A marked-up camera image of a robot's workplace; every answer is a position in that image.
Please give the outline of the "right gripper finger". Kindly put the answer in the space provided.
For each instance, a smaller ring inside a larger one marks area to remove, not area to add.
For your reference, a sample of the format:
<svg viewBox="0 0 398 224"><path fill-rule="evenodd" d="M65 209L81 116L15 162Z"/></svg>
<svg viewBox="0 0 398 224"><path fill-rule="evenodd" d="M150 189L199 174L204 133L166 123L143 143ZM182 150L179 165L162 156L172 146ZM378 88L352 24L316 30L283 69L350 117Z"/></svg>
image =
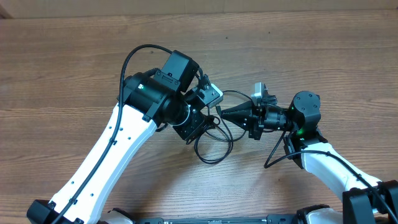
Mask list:
<svg viewBox="0 0 398 224"><path fill-rule="evenodd" d="M255 106L252 101L246 101L238 106L222 110L221 117L223 114L233 114L233 115L247 116L248 118L250 118L253 114L254 108Z"/></svg>
<svg viewBox="0 0 398 224"><path fill-rule="evenodd" d="M251 121L247 116L223 114L222 118L239 126L243 130L250 130L252 128Z"/></svg>

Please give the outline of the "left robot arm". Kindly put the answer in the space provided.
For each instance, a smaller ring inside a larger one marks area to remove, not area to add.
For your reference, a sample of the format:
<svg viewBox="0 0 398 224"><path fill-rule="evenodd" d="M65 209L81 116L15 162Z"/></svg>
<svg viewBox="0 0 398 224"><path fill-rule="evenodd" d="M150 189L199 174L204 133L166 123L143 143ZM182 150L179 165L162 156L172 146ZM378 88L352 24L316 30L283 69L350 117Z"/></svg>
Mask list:
<svg viewBox="0 0 398 224"><path fill-rule="evenodd" d="M107 128L81 166L49 201L34 200L31 223L96 223L121 174L162 123L184 140L203 129L201 106L184 96L198 64L174 50L161 69L122 78L121 95Z"/></svg>

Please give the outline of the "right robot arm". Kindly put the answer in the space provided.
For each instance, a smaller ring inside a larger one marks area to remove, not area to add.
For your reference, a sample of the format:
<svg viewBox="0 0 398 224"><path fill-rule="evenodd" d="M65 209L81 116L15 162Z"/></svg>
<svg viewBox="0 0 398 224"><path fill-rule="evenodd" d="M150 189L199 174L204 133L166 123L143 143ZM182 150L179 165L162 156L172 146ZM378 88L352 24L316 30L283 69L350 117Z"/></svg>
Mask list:
<svg viewBox="0 0 398 224"><path fill-rule="evenodd" d="M263 91L220 115L255 140L265 131L282 131L278 142L284 144L285 155L274 161L268 158L264 168L293 160L343 204L342 212L324 204L301 208L287 218L288 223L397 223L397 181L381 181L339 155L318 127L320 106L320 97L311 91L298 92L288 108L278 107L276 97Z"/></svg>

